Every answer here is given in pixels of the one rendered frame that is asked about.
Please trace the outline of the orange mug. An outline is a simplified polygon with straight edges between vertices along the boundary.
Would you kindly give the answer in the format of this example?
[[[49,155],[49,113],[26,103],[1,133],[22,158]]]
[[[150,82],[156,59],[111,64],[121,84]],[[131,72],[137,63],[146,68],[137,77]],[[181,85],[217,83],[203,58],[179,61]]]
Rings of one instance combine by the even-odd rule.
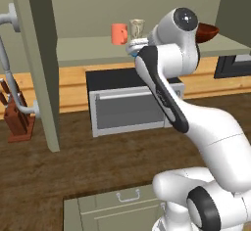
[[[127,43],[126,23],[113,23],[111,25],[111,40],[114,45],[124,45]]]

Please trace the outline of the clear drinking glass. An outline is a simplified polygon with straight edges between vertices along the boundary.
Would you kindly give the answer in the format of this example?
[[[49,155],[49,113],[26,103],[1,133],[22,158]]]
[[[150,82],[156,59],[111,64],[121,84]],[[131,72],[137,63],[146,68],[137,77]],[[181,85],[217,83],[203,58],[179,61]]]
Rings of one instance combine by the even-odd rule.
[[[138,39],[143,35],[145,20],[133,19],[129,21],[130,38]]]

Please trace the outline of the toaster oven door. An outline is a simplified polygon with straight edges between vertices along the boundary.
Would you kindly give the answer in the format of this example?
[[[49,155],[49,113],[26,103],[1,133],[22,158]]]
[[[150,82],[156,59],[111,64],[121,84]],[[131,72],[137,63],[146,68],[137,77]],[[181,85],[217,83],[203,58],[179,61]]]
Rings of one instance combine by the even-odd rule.
[[[152,95],[99,100],[98,95],[145,92],[146,86],[89,92],[89,112],[94,137],[167,126]]]

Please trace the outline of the brown knife block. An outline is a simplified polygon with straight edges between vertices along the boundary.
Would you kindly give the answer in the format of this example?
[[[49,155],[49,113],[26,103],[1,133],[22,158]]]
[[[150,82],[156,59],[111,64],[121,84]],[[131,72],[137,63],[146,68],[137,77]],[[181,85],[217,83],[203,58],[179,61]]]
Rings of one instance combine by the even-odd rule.
[[[10,129],[9,143],[23,142],[31,139],[35,117],[22,113],[10,97],[4,119]]]

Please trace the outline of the red-brown bowl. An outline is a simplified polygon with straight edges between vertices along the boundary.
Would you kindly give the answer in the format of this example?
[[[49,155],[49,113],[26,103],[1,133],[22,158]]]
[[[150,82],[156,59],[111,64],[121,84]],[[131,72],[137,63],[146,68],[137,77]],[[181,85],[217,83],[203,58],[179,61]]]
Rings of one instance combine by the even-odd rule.
[[[196,32],[196,42],[204,43],[211,39],[213,39],[218,33],[219,29],[207,23],[198,24],[197,32]]]

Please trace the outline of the olive open cabinet door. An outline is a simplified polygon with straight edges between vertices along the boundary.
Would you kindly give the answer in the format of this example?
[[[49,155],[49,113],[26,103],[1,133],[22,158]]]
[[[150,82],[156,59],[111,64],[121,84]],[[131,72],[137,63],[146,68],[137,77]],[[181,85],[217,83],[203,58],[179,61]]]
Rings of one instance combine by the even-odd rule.
[[[60,151],[59,67],[52,0],[14,0],[47,146]]]

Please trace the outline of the olive wall cabinet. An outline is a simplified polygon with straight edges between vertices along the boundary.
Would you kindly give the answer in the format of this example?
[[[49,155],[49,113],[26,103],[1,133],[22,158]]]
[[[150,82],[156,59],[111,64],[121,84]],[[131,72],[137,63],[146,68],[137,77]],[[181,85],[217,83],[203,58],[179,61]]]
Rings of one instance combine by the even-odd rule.
[[[126,47],[111,43],[111,25],[144,19],[145,32],[176,7],[187,7],[201,23],[213,24],[221,0],[52,0],[61,67],[128,63]]]

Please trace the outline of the black appliance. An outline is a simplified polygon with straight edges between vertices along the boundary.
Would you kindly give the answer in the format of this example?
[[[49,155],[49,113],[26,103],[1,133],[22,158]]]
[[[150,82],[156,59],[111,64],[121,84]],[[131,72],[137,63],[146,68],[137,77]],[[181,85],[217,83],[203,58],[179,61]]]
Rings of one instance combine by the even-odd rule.
[[[251,55],[219,56],[215,79],[251,75]]]

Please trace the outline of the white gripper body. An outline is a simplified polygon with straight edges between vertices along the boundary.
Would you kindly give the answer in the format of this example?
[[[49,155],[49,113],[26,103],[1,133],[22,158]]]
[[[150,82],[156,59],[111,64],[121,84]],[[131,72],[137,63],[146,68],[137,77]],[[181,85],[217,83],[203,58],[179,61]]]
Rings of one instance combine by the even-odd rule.
[[[147,38],[132,39],[125,45],[125,50],[129,55],[136,57],[138,52],[148,44],[149,40]]]

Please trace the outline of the silver toaster oven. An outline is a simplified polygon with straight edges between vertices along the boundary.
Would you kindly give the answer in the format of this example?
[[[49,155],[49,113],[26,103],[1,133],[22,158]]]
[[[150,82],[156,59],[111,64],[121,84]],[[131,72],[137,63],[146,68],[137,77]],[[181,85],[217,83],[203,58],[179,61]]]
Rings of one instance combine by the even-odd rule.
[[[86,86],[89,106],[89,92],[129,87],[146,86],[139,78],[134,68],[93,70],[86,73]]]

